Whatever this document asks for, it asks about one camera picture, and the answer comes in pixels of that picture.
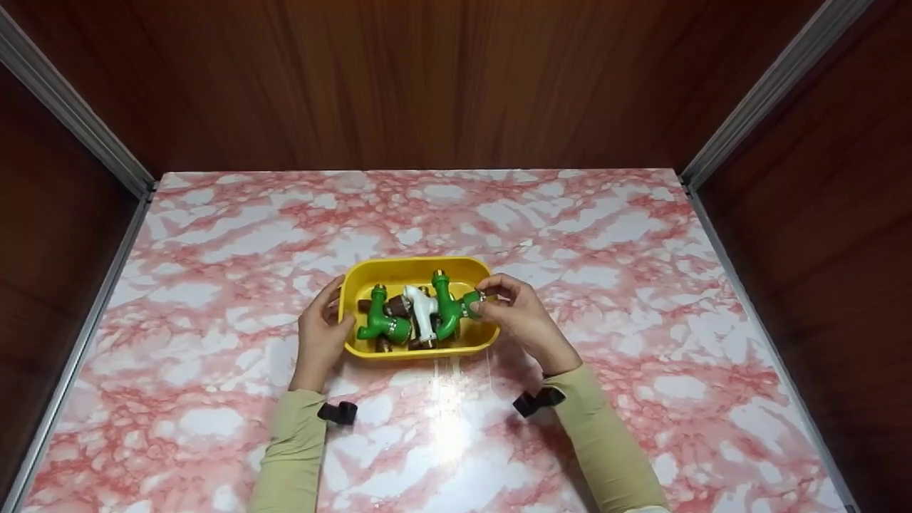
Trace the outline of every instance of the aluminum frame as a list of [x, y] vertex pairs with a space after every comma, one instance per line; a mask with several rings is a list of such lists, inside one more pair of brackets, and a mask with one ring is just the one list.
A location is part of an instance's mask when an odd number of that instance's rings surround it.
[[848, 485], [845, 483], [845, 479], [843, 478], [842, 473], [836, 466], [836, 462], [833, 460], [833, 455], [830, 454], [830, 449], [827, 448], [826, 443], [824, 443], [824, 439], [820, 435], [820, 430], [817, 429], [817, 424], [814, 423], [813, 417], [811, 417], [810, 412], [808, 412], [807, 405], [804, 403], [804, 400], [798, 393], [798, 389], [795, 387], [794, 381], [792, 381], [791, 374], [789, 374], [788, 369], [785, 368], [785, 363], [782, 361], [782, 357], [780, 356], [779, 351], [772, 343], [770, 332], [766, 329], [766, 326], [763, 325], [763, 322], [757, 315], [757, 310], [753, 306], [751, 297], [748, 296], [747, 290], [744, 288], [744, 284], [741, 282], [741, 278], [735, 271], [735, 267], [731, 263], [728, 252], [725, 250], [725, 246], [722, 244], [721, 239], [719, 239], [719, 234], [716, 232], [716, 228], [712, 225], [712, 221], [710, 220], [706, 209], [703, 207], [703, 202], [700, 200], [700, 195], [696, 191], [690, 189], [687, 185], [684, 185], [684, 190], [688, 193], [690, 206], [693, 207], [694, 213], [696, 213], [697, 218], [700, 220], [703, 231], [706, 232], [706, 237], [710, 240], [712, 248], [716, 251], [716, 255], [719, 257], [719, 261], [722, 264], [722, 269], [725, 271], [725, 276], [729, 279], [731, 287], [734, 288], [735, 296], [738, 297], [738, 301], [740, 301], [741, 305], [744, 307], [744, 313], [747, 315], [748, 321], [756, 330], [760, 339], [760, 343], [763, 344], [766, 347], [767, 351], [769, 351], [772, 355], [772, 367], [776, 370], [776, 373], [779, 374], [779, 377], [782, 380], [782, 384], [785, 386], [785, 391], [789, 397], [789, 400], [791, 400], [792, 403], [798, 408], [798, 414], [801, 416], [805, 425], [807, 425], [807, 431], [808, 435], [810, 436], [811, 443], [814, 444], [814, 447], [820, 453], [821, 463], [824, 465], [826, 473], [833, 481], [833, 486], [836, 489], [836, 493], [839, 495], [839, 498], [843, 501], [843, 507], [845, 508], [845, 511], [848, 513], [860, 513], [861, 509], [858, 508], [858, 503], [855, 502], [855, 497], [853, 497], [851, 490], [849, 490]]
[[0, 62], [138, 198], [155, 179], [0, 6]]
[[19, 473], [16, 475], [16, 480], [13, 482], [9, 494], [6, 496], [3, 509], [0, 510], [2, 513], [14, 513], [19, 511], [23, 506], [29, 488], [31, 488], [32, 483], [35, 481], [39, 463], [47, 451], [51, 436], [54, 434], [54, 428], [57, 426], [61, 406], [66, 401], [73, 382], [79, 376], [79, 371], [82, 369], [82, 363], [88, 354], [89, 344], [95, 337], [95, 332], [98, 330], [101, 317], [108, 307], [108, 302], [110, 301], [111, 295], [114, 292], [114, 287], [117, 285], [120, 278], [120, 273], [127, 263], [127, 258], [130, 256], [130, 250], [133, 248], [133, 243], [136, 241], [136, 237], [140, 232], [142, 221], [146, 217], [146, 212], [149, 210], [151, 201], [152, 192], [145, 193], [140, 198], [139, 204], [136, 205], [136, 210], [133, 212], [133, 217], [130, 219], [130, 224], [127, 226], [127, 232], [120, 241], [117, 253], [114, 256], [113, 261], [111, 261], [108, 272], [105, 274], [104, 281], [101, 282], [101, 288], [99, 289], [95, 300], [92, 302], [92, 306], [88, 311], [82, 329], [79, 331], [76, 344], [73, 346], [73, 350], [70, 352], [69, 358], [67, 358], [67, 363], [60, 373], [57, 387], [47, 404], [45, 414], [41, 419], [41, 424], [38, 425], [36, 430], [35, 438], [32, 440], [32, 444], [28, 447], [28, 451], [26, 452], [26, 457], [19, 466]]
[[872, 2], [826, 0], [684, 168], [684, 184], [699, 190]]

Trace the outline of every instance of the green tee fitting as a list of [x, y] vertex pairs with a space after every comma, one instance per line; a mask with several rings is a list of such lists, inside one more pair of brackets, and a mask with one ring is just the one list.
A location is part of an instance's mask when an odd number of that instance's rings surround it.
[[411, 334], [411, 324], [408, 319], [391, 317], [383, 313], [383, 303], [387, 300], [387, 288], [379, 283], [370, 291], [370, 309], [368, 310], [368, 325], [358, 328], [355, 336], [359, 339], [375, 339], [386, 335], [397, 344], [404, 343]]
[[473, 290], [462, 296], [462, 299], [454, 299], [450, 294], [450, 277], [441, 269], [434, 271], [430, 284], [437, 291], [437, 313], [440, 316], [440, 326], [437, 327], [436, 333], [439, 340], [446, 339], [456, 331], [456, 328], [459, 327], [459, 319], [463, 317], [478, 319], [480, 317], [469, 309], [469, 305], [475, 301], [484, 301], [484, 293], [481, 291]]

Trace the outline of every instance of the black wrist strap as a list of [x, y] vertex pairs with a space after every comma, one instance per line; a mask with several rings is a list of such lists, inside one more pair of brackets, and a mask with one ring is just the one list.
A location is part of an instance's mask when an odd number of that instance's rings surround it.
[[316, 416], [327, 421], [342, 425], [352, 425], [355, 423], [355, 415], [358, 413], [358, 406], [348, 401], [342, 401], [339, 406], [333, 406], [330, 403], [323, 403], [320, 411]]
[[562, 403], [564, 399], [566, 399], [566, 396], [563, 392], [554, 387], [546, 386], [538, 391], [538, 394], [536, 395], [523, 392], [523, 395], [520, 395], [516, 398], [516, 401], [513, 401], [513, 408], [516, 408], [516, 411], [519, 412], [523, 418], [526, 418], [537, 412], [539, 408], [557, 406]]

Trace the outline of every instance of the marble table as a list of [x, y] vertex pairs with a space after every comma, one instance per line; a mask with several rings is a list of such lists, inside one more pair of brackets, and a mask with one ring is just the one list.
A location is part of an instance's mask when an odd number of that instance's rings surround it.
[[[373, 257], [470, 255], [532, 283], [678, 512], [839, 510], [807, 428], [671, 170], [165, 176], [26, 511], [243, 511], [295, 318]], [[320, 511], [581, 511], [550, 412], [511, 401], [509, 340], [463, 359], [346, 358]]]

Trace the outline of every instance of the wooden wall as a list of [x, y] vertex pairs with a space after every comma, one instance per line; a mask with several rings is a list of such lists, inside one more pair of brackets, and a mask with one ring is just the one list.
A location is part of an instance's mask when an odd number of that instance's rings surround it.
[[912, 504], [911, 26], [875, 2], [699, 190], [863, 511]]
[[137, 204], [0, 66], [0, 497]]
[[0, 0], [153, 173], [683, 169], [822, 0]]

